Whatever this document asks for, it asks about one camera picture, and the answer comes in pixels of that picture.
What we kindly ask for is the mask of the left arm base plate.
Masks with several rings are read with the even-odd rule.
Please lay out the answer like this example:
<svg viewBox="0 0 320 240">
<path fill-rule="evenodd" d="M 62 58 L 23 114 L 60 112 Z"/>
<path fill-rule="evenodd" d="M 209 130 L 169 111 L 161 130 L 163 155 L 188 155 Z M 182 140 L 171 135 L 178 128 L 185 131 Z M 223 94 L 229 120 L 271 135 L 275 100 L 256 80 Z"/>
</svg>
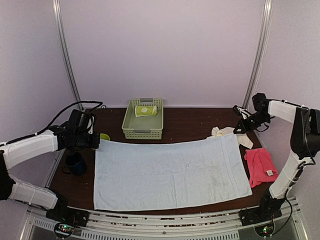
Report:
<svg viewBox="0 0 320 240">
<path fill-rule="evenodd" d="M 66 213 L 58 214 L 57 211 L 50 209 L 46 211 L 45 216 L 48 219 L 62 222 L 71 226 L 86 227 L 90 213 L 86 210 L 68 207 Z"/>
</svg>

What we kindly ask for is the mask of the pale green plastic basket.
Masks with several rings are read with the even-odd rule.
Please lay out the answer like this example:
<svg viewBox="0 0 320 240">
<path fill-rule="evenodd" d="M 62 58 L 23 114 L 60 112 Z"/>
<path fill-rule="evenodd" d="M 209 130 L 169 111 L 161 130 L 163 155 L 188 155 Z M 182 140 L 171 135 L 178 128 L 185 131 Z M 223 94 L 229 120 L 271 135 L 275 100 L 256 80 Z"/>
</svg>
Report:
<svg viewBox="0 0 320 240">
<path fill-rule="evenodd" d="M 157 106 L 157 115 L 135 117 L 135 106 Z M 132 98 L 121 128 L 127 140 L 161 140 L 164 128 L 164 100 Z"/>
</svg>

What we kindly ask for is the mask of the light blue towel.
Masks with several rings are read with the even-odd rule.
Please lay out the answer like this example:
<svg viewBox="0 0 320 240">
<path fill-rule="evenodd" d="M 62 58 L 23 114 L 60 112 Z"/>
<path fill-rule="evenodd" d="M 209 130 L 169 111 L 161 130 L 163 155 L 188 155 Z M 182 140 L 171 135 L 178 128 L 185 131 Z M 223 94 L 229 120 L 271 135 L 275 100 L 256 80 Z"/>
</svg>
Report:
<svg viewBox="0 0 320 240">
<path fill-rule="evenodd" d="M 96 210 L 180 209 L 251 194 L 234 134 L 171 144 L 102 140 L 95 152 Z"/>
</svg>

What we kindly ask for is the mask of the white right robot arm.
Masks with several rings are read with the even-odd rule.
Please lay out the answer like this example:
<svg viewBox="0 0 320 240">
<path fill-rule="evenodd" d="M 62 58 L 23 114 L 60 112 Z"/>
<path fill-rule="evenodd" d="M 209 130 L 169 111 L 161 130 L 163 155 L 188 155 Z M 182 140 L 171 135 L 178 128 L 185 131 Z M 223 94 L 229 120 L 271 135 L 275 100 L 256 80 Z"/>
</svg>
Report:
<svg viewBox="0 0 320 240">
<path fill-rule="evenodd" d="M 314 165 L 314 157 L 320 151 L 320 111 L 285 100 L 261 99 L 250 113 L 240 106 L 232 110 L 241 117 L 233 133 L 245 134 L 279 118 L 292 124 L 290 153 L 275 182 L 269 187 L 272 199 L 284 199 L 286 193 L 298 181 L 304 168 Z"/>
</svg>

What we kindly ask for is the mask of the green patterned towel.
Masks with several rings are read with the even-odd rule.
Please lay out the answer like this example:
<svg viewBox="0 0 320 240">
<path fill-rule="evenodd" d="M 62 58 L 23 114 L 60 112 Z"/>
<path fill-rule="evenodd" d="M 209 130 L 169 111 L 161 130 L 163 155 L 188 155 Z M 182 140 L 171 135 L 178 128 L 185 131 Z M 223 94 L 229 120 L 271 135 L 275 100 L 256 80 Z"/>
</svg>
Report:
<svg viewBox="0 0 320 240">
<path fill-rule="evenodd" d="M 136 105 L 134 109 L 134 113 L 136 118 L 155 116 L 158 114 L 158 108 L 156 105 L 153 105 L 153 106 Z"/>
</svg>

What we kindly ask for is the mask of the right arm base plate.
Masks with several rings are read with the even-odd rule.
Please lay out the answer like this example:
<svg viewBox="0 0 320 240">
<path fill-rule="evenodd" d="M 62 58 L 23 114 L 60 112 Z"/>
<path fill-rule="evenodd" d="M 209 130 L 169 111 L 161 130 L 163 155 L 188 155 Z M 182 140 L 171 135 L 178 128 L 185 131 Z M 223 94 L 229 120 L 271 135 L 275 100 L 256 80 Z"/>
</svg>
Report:
<svg viewBox="0 0 320 240">
<path fill-rule="evenodd" d="M 242 226 L 256 225 L 263 222 L 270 222 L 275 218 L 282 216 L 281 210 L 265 213 L 260 210 L 260 207 L 244 208 L 238 212 Z"/>
</svg>

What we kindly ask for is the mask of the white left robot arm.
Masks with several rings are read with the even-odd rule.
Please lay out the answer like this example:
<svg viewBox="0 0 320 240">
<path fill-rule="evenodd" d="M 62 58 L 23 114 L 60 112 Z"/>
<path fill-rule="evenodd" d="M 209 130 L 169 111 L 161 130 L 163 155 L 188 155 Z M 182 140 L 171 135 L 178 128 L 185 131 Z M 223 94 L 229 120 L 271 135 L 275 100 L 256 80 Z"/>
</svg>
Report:
<svg viewBox="0 0 320 240">
<path fill-rule="evenodd" d="M 0 144 L 0 199 L 16 200 L 51 210 L 61 222 L 72 218 L 65 200 L 45 187 L 54 154 L 62 150 L 76 153 L 98 149 L 100 135 L 87 127 L 54 125 L 46 130 Z"/>
</svg>

